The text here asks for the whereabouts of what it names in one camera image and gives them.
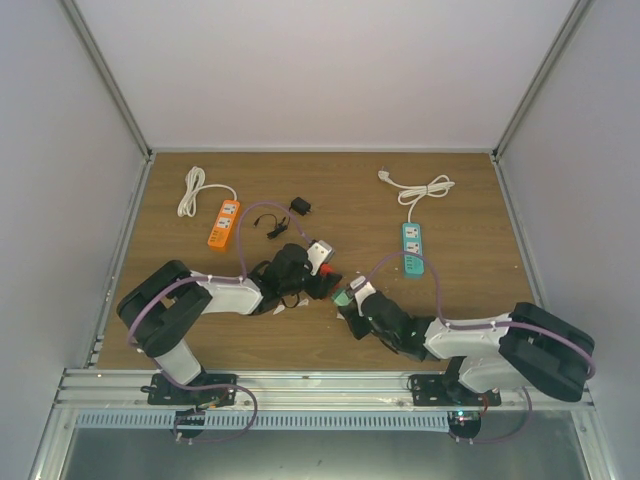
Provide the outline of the green plug adapter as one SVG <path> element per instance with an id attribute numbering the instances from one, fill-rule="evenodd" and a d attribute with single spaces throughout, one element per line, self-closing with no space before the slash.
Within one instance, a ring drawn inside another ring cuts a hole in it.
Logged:
<path id="1" fill-rule="evenodd" d="M 331 296 L 332 302 L 338 307 L 346 307 L 353 301 L 353 293 L 350 289 L 337 289 Z"/>

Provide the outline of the red cube socket adapter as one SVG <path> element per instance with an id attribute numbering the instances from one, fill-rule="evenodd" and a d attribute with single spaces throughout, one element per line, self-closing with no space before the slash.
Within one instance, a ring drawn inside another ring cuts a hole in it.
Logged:
<path id="1" fill-rule="evenodd" d="M 337 273 L 329 264 L 323 264 L 319 269 L 319 274 L 325 283 L 336 285 L 339 284 L 343 276 Z"/>

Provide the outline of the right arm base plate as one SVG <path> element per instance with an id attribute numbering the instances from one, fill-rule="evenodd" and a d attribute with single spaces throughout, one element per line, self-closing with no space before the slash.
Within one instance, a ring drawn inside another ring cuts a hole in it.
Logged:
<path id="1" fill-rule="evenodd" d="M 474 392 L 462 385 L 457 373 L 412 374 L 408 377 L 407 388 L 414 406 L 483 407 L 502 404 L 499 393 L 492 390 Z"/>

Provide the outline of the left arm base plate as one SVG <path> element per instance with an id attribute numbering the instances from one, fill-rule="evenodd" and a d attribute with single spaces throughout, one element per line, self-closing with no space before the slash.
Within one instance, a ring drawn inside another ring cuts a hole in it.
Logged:
<path id="1" fill-rule="evenodd" d="M 147 395 L 149 405 L 223 407 L 235 404 L 236 382 L 234 374 L 201 374 L 193 385 L 178 386 L 162 373 L 157 373 L 140 391 Z"/>

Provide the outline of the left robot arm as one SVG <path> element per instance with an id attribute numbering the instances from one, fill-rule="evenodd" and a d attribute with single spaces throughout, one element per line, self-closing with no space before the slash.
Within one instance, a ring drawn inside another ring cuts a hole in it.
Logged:
<path id="1" fill-rule="evenodd" d="M 128 329 L 127 342 L 150 358 L 185 404 L 203 398 L 205 370 L 185 337 L 207 314 L 262 315 L 289 296 L 328 298 L 342 280 L 329 265 L 334 250 L 323 241 L 305 248 L 287 243 L 238 277 L 205 275 L 171 260 L 118 304 L 116 313 Z"/>

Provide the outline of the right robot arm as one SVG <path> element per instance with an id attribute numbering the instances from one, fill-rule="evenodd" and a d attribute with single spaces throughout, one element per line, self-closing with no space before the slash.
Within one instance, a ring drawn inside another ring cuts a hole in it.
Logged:
<path id="1" fill-rule="evenodd" d="M 340 289 L 332 301 L 354 338 L 371 334 L 417 362 L 448 360 L 454 373 L 442 388 L 456 405 L 477 393 L 522 386 L 575 403 L 595 373 L 593 338 L 531 303 L 491 318 L 442 320 L 411 316 L 376 289 Z"/>

